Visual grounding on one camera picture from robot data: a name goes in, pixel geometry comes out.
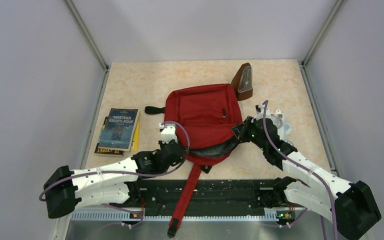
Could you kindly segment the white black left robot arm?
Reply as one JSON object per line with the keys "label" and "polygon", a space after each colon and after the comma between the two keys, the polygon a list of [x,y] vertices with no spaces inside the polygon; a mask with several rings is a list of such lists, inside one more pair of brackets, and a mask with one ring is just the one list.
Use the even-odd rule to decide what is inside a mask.
{"label": "white black left robot arm", "polygon": [[87,169],[58,167],[43,185],[39,199],[47,216],[58,219],[81,208],[101,204],[134,207],[140,202],[137,181],[168,175],[179,168],[188,148],[171,140],[153,151],[140,151],[115,163]]}

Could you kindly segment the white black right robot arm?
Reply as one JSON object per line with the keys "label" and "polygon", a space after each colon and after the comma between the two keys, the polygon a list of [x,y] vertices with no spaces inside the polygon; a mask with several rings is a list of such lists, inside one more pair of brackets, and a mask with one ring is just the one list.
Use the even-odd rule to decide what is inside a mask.
{"label": "white black right robot arm", "polygon": [[288,174],[273,192],[277,205],[303,206],[330,221],[335,231],[348,240],[360,239],[381,220],[379,207],[366,183],[342,179],[312,162],[281,139],[271,119],[248,116],[231,130],[241,142],[255,144],[271,165]]}

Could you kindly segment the red student backpack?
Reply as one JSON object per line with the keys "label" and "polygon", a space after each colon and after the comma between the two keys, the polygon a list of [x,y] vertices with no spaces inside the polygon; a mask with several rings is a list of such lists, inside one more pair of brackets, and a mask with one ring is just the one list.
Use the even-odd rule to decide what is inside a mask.
{"label": "red student backpack", "polygon": [[163,114],[164,121],[174,121],[185,131],[176,132],[178,140],[189,148],[187,160],[193,163],[167,235],[173,238],[181,226],[202,172],[230,156],[238,146],[232,128],[243,121],[234,87],[230,83],[209,84],[171,92],[164,107],[146,106],[149,115]]}

